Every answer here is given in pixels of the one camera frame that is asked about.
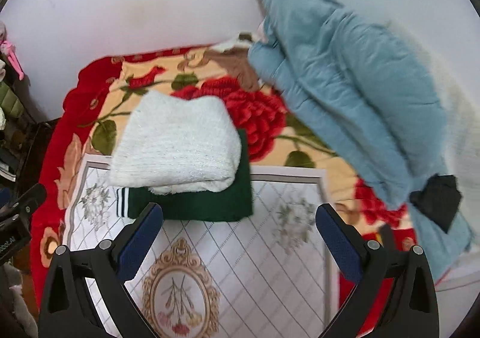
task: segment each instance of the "blue puffer jacket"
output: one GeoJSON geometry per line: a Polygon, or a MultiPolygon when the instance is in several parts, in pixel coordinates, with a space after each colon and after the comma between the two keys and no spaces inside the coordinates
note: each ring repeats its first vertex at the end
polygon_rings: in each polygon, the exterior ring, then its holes
{"type": "MultiPolygon", "coordinates": [[[[335,0],[259,1],[268,42],[250,48],[251,65],[389,209],[443,172],[446,117],[428,71],[400,39],[335,0]]],[[[412,218],[436,226],[418,212],[412,218]]],[[[457,230],[466,234],[446,247],[449,263],[470,241],[460,215],[450,233],[457,230]]],[[[441,259],[434,276],[446,269],[441,259]]]]}

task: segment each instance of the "blanket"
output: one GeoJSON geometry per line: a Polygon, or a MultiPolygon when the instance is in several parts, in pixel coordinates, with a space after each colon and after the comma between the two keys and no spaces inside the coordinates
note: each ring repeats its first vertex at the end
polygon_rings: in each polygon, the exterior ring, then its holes
{"type": "MultiPolygon", "coordinates": [[[[251,164],[326,169],[330,200],[346,223],[354,225],[366,239],[378,239],[377,230],[388,223],[403,250],[417,242],[406,205],[397,211],[386,210],[352,166],[287,109],[277,91],[268,85],[259,88],[256,76],[252,79],[246,49],[219,51],[197,46],[105,57],[80,72],[77,87],[65,98],[65,113],[45,155],[40,182],[46,187],[47,200],[34,214],[31,245],[39,303],[51,258],[62,242],[65,209],[83,154],[111,154],[130,113],[150,90],[185,99],[204,95],[221,98],[235,126],[247,132],[251,164]],[[165,71],[148,74],[158,67],[165,71]],[[100,121],[108,128],[99,127],[100,121]]],[[[342,293],[345,285],[342,279],[342,293]]],[[[365,331],[374,325],[382,305],[379,301],[372,311],[365,331]]]]}
{"type": "MultiPolygon", "coordinates": [[[[389,209],[447,172],[445,113],[428,70],[400,38],[334,0],[259,1],[266,44],[250,48],[252,66],[389,209]]],[[[409,210],[438,280],[469,245],[469,227],[457,214],[445,234],[409,210]]]]}

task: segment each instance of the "clothing pile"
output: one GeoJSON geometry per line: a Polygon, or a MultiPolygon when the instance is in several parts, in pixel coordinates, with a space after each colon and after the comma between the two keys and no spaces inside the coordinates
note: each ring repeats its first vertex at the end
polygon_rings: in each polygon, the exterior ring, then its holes
{"type": "Polygon", "coordinates": [[[480,242],[480,115],[458,81],[445,67],[442,58],[426,50],[400,23],[386,26],[407,42],[434,79],[435,90],[447,115],[443,158],[448,173],[454,174],[462,194],[459,210],[473,232],[473,242],[480,242]]]}
{"type": "Polygon", "coordinates": [[[172,220],[252,214],[245,132],[237,133],[217,97],[143,96],[112,157],[110,183],[123,187],[119,216],[136,218],[148,203],[160,204],[172,220]]]}
{"type": "Polygon", "coordinates": [[[456,184],[441,183],[436,190],[448,197],[447,207],[435,205],[430,188],[409,202],[410,193],[426,188],[432,176],[448,173],[446,115],[428,70],[399,37],[364,23],[335,0],[258,1],[266,15],[262,41],[249,49],[250,64],[389,210],[408,203],[439,279],[472,233],[458,213],[456,184]],[[441,221],[437,208],[448,211],[441,221]]]}

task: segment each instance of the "bed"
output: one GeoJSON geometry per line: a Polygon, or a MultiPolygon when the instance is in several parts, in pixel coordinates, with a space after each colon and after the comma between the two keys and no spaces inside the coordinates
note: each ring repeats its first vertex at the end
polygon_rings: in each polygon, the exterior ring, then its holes
{"type": "MultiPolygon", "coordinates": [[[[344,221],[354,225],[365,239],[382,241],[378,230],[387,223],[393,229],[399,249],[408,250],[416,243],[415,230],[405,207],[398,211],[385,210],[383,203],[355,171],[288,112],[275,90],[267,85],[252,88],[252,71],[246,57],[246,49],[241,47],[226,52],[218,47],[188,47],[105,57],[80,72],[77,87],[64,100],[65,113],[58,121],[40,176],[40,182],[47,189],[47,201],[34,215],[31,247],[32,274],[38,301],[57,245],[65,243],[73,249],[92,247],[106,236],[101,231],[101,235],[93,231],[83,243],[78,240],[72,243],[73,229],[78,227],[78,223],[87,221],[88,217],[84,215],[85,210],[81,211],[85,200],[83,203],[80,201],[80,195],[83,193],[85,196],[86,193],[85,183],[80,181],[85,157],[111,154],[128,121],[129,112],[147,90],[159,90],[184,99],[217,95],[226,102],[236,127],[250,133],[250,164],[255,168],[286,166],[285,170],[292,167],[303,171],[322,169],[326,174],[325,185],[328,185],[329,197],[326,201],[330,201],[344,221]],[[79,222],[75,225],[69,218],[76,210],[80,213],[75,214],[79,215],[79,222]]],[[[124,225],[128,222],[119,221],[113,206],[107,211],[110,218],[116,218],[116,230],[119,230],[119,223],[124,225]]],[[[148,261],[147,265],[154,265],[155,258],[148,261]]],[[[143,266],[143,274],[149,269],[150,266],[143,266]]],[[[329,309],[322,323],[335,314],[352,288],[342,276],[337,273],[333,276],[325,284],[330,296],[324,298],[324,304],[318,305],[323,313],[329,309]]],[[[388,281],[384,283],[363,331],[374,326],[389,285],[388,281]]],[[[220,298],[228,298],[228,295],[222,295],[220,298]]],[[[137,299],[141,304],[141,294],[137,294],[137,299]]]]}

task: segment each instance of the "red rose print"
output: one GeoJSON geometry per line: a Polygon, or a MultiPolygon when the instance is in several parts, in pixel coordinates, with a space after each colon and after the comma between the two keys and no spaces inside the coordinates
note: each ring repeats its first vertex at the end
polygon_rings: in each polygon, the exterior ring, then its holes
{"type": "Polygon", "coordinates": [[[158,313],[157,320],[163,327],[170,327],[172,325],[170,317],[163,311],[158,313]]]}
{"type": "Polygon", "coordinates": [[[272,151],[274,139],[285,127],[286,108],[277,94],[246,92],[232,77],[208,79],[200,88],[186,86],[171,94],[191,100],[214,95],[225,103],[233,124],[246,130],[250,161],[260,161],[272,151]]]}
{"type": "Polygon", "coordinates": [[[377,220],[382,220],[392,228],[397,228],[400,225],[400,219],[407,211],[407,205],[403,204],[397,211],[388,211],[385,203],[375,196],[373,191],[359,178],[355,185],[355,199],[360,201],[361,211],[367,223],[373,224],[377,220]]]}
{"type": "Polygon", "coordinates": [[[178,322],[176,325],[172,326],[172,331],[176,335],[181,335],[183,337],[186,337],[187,334],[190,332],[190,329],[188,328],[187,325],[183,325],[182,323],[178,322]]]}
{"type": "Polygon", "coordinates": [[[131,78],[128,82],[130,89],[138,89],[147,85],[150,85],[155,81],[155,76],[164,73],[166,70],[160,66],[153,66],[147,74],[138,78],[131,78]]]}

